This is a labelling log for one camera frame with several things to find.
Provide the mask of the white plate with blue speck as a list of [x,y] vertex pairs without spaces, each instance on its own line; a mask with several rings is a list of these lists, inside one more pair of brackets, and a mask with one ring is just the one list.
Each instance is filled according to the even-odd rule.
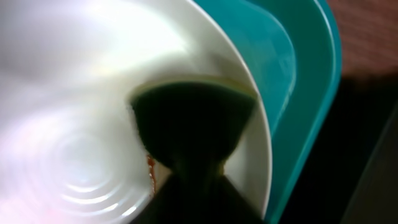
[[[145,150],[128,99],[137,86],[178,77],[257,92],[227,160],[170,169]],[[271,162],[252,74],[197,3],[1,1],[2,223],[130,223],[172,174],[197,210],[200,179],[226,176],[263,221]]]

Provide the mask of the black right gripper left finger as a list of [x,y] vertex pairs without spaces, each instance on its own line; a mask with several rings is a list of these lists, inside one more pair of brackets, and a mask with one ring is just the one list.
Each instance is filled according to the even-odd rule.
[[199,223],[197,211],[180,178],[172,174],[130,224]]

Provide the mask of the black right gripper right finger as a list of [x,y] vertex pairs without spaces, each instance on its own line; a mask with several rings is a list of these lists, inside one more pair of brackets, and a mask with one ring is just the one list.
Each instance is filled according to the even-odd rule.
[[198,222],[204,224],[262,224],[260,215],[224,176],[198,183]]

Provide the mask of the green yellow sponge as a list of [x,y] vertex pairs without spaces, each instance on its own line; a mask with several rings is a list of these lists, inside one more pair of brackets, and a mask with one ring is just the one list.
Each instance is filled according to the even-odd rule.
[[170,169],[223,162],[237,148],[258,94],[227,78],[168,78],[137,86],[128,99],[145,150]]

